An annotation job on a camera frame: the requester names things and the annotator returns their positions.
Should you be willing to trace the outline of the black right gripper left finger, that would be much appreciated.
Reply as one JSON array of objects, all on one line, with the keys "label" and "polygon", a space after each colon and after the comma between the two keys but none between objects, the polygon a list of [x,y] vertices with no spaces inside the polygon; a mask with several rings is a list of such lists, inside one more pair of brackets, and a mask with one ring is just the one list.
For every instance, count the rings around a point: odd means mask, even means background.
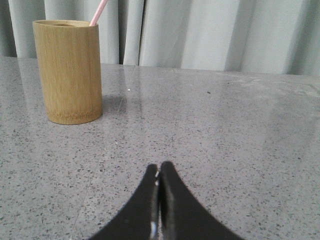
[{"label": "black right gripper left finger", "polygon": [[157,240],[159,226],[159,171],[149,164],[128,202],[91,240]]}]

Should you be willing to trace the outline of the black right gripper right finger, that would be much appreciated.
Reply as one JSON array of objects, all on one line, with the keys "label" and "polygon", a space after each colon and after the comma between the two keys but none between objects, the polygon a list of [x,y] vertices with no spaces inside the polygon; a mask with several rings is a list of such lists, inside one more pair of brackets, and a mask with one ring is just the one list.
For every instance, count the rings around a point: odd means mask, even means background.
[{"label": "black right gripper right finger", "polygon": [[170,161],[160,168],[160,208],[165,240],[241,239],[198,202]]}]

